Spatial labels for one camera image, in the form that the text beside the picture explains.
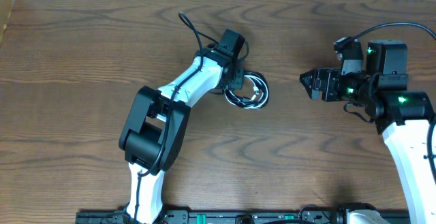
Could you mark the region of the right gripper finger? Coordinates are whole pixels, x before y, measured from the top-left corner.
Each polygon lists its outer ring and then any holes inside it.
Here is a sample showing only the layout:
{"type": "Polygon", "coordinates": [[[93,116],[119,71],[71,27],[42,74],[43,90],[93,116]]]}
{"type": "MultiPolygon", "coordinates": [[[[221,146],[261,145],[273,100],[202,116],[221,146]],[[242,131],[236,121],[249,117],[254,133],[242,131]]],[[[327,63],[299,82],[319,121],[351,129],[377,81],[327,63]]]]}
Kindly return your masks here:
{"type": "Polygon", "coordinates": [[[316,69],[312,69],[300,75],[299,79],[301,83],[312,83],[313,76],[316,74],[316,69]]]}
{"type": "Polygon", "coordinates": [[[310,99],[319,99],[320,98],[320,91],[317,89],[317,87],[313,88],[311,84],[309,84],[305,81],[302,81],[301,83],[304,86],[310,99]]]}

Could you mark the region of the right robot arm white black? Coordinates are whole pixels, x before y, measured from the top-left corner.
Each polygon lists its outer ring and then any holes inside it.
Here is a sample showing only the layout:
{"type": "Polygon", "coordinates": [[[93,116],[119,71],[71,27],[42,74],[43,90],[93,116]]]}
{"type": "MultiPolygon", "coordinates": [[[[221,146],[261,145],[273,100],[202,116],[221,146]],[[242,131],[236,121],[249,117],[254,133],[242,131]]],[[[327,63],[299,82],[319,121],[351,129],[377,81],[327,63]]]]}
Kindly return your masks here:
{"type": "Polygon", "coordinates": [[[407,46],[373,40],[366,51],[350,37],[334,49],[341,66],[300,75],[312,99],[364,108],[394,160],[410,223],[435,222],[435,111],[423,91],[409,91],[407,46]]]}

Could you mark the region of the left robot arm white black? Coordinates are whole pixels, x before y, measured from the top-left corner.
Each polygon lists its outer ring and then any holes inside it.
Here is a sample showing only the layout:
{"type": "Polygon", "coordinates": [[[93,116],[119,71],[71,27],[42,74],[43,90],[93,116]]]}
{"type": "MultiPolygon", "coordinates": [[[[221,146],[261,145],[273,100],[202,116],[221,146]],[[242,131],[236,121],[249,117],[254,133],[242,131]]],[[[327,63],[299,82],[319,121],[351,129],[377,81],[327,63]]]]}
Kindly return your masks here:
{"type": "Polygon", "coordinates": [[[218,43],[201,46],[193,63],[171,83],[136,94],[119,138],[131,172],[126,223],[154,223],[163,208],[164,175],[181,151],[191,108],[212,89],[241,88],[238,56],[244,37],[230,29],[218,43]]]}

